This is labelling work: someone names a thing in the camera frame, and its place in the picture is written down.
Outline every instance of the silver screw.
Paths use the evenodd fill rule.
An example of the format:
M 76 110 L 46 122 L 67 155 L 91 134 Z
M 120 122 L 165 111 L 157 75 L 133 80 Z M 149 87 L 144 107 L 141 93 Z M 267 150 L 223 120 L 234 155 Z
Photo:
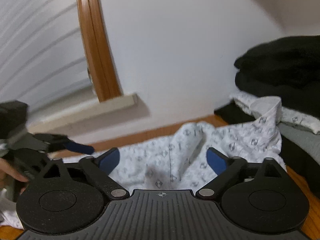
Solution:
M 203 188 L 199 190 L 199 194 L 204 197 L 210 197 L 210 196 L 213 196 L 214 191 L 210 188 Z
M 111 191 L 111 195 L 114 197 L 123 197 L 127 192 L 124 189 L 118 188 Z

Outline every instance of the wall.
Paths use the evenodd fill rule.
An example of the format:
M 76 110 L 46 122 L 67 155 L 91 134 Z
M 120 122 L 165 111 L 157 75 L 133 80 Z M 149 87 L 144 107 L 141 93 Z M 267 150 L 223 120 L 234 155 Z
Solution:
M 276 0 L 286 35 L 320 35 L 320 0 Z
M 90 86 L 76 0 L 0 0 L 0 101 L 35 110 Z
M 283 35 L 273 0 L 101 0 L 117 74 L 137 107 L 59 130 L 84 143 L 213 114 L 234 60 Z

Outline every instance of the wooden frame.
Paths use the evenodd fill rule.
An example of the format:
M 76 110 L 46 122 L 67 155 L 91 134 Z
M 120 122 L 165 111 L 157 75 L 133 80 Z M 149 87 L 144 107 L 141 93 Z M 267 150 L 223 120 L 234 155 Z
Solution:
M 100 102 L 121 95 L 99 0 L 77 0 L 84 50 Z

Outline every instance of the patterned cloth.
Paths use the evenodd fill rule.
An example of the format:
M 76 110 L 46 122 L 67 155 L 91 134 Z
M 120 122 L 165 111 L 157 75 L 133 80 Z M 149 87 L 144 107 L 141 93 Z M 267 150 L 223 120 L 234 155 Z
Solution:
M 259 106 L 255 105 L 253 111 L 259 110 Z M 130 193 L 134 189 L 196 192 L 217 176 L 206 160 L 209 147 L 249 162 L 261 163 L 265 157 L 272 157 L 285 169 L 279 157 L 281 137 L 276 127 L 281 113 L 280 98 L 272 97 L 268 106 L 268 111 L 254 122 L 219 128 L 206 122 L 186 123 L 173 136 L 122 147 L 120 163 L 109 176 Z M 76 162 L 81 157 L 65 158 L 64 162 Z
M 252 116 L 255 116 L 250 109 L 251 104 L 253 104 L 258 97 L 251 95 L 246 92 L 237 92 L 229 96 L 234 102 L 246 113 Z M 320 120 L 308 115 L 300 113 L 296 110 L 292 110 L 286 107 L 282 107 L 282 117 L 281 122 L 286 123 L 287 125 L 293 126 L 294 128 L 300 130 L 311 131 L 314 134 L 320 134 Z

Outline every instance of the wooden surface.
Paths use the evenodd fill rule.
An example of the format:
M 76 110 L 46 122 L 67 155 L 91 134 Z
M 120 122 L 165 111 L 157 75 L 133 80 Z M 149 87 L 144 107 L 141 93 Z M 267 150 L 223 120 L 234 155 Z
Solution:
M 105 33 L 99 0 L 77 0 L 87 62 L 100 102 L 121 95 Z
M 196 120 L 191 120 L 190 122 L 199 121 L 211 123 L 216 127 L 227 124 L 220 117 L 215 115 L 211 115 Z M 129 144 L 143 142 L 145 140 L 150 140 L 159 136 L 172 135 L 181 127 L 182 124 L 184 124 L 184 122 L 177 123 L 167 127 L 158 128 L 151 131 L 145 131 L 138 134 L 128 135 L 112 140 L 107 140 L 104 142 L 95 143 L 93 144 L 93 146 L 95 147 L 96 151 L 103 151 L 108 150 L 112 147 L 122 147 Z M 58 153 L 56 157 L 67 157 L 73 155 L 75 155 L 75 153 L 62 151 Z M 320 200 L 317 197 L 315 197 L 313 193 L 309 190 L 308 184 L 303 177 L 295 173 L 290 167 L 287 167 L 287 171 L 291 178 L 297 183 L 297 185 L 301 188 L 303 193 L 307 196 L 310 203 L 309 215 L 302 227 L 302 231 L 312 240 L 316 240 L 320 238 Z M 14 237 L 12 238 L 10 234 L 8 234 L 8 230 L 12 235 L 17 235 L 21 233 L 21 230 L 12 229 L 10 227 L 2 227 L 0 228 L 0 239 L 14 239 Z

